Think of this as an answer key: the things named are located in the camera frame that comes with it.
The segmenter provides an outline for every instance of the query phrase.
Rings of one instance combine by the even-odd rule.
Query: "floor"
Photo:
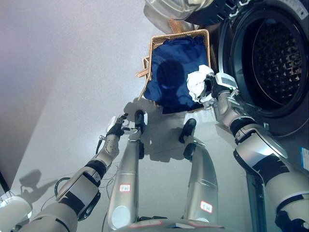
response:
[[[0,171],[36,215],[55,201],[55,182],[91,159],[111,117],[142,109],[148,123],[139,215],[180,218],[191,164],[183,159],[177,137],[193,117],[195,137],[205,143],[217,173],[219,223],[248,232],[245,172],[233,158],[233,146],[218,135],[212,111],[163,116],[151,102],[136,99],[144,80],[135,73],[142,69],[151,36],[162,34],[144,17],[143,5],[140,0],[1,3]],[[120,154],[125,146],[123,136]],[[102,197],[78,232],[101,231],[107,179],[120,159],[107,172]],[[267,209],[268,231],[278,231],[273,213]]]

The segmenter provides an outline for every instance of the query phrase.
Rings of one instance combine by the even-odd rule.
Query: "white cloth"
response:
[[[214,76],[214,72],[206,65],[200,65],[198,71],[188,74],[187,87],[194,102],[205,103],[212,99],[211,94],[205,96],[205,79],[208,75]]]

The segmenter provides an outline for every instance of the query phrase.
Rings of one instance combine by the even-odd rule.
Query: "blue fabric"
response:
[[[152,80],[144,97],[163,106],[163,114],[200,108],[187,88],[187,75],[206,64],[206,51],[202,36],[165,41],[153,50]]]

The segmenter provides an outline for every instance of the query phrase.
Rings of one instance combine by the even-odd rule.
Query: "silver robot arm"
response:
[[[213,93],[218,99],[217,119],[235,137],[234,157],[246,171],[263,180],[276,207],[277,226],[284,232],[309,231],[309,179],[294,170],[275,138],[244,112],[235,98],[237,89],[221,87]]]
[[[57,202],[47,206],[21,232],[75,232],[77,222],[86,219],[100,199],[100,181],[119,154],[123,135],[120,116],[106,135],[103,148],[60,189]]]

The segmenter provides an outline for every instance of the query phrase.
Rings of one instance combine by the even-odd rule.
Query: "wicker basket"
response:
[[[211,66],[211,58],[210,58],[210,44],[209,44],[209,33],[206,29],[200,29],[200,30],[193,30],[193,31],[187,31],[182,33],[176,33],[176,34],[169,34],[169,35],[159,35],[154,36],[151,38],[150,42],[150,52],[148,57],[144,57],[143,62],[143,70],[138,72],[136,74],[137,77],[143,77],[145,76],[145,85],[142,89],[138,100],[140,100],[146,90],[147,84],[152,79],[152,70],[151,70],[151,63],[152,63],[152,54],[153,50],[159,47],[161,44],[163,44],[166,40],[172,40],[176,38],[183,38],[186,36],[196,37],[196,36],[203,36],[204,37],[204,44],[205,44],[205,52],[207,56],[207,66]]]

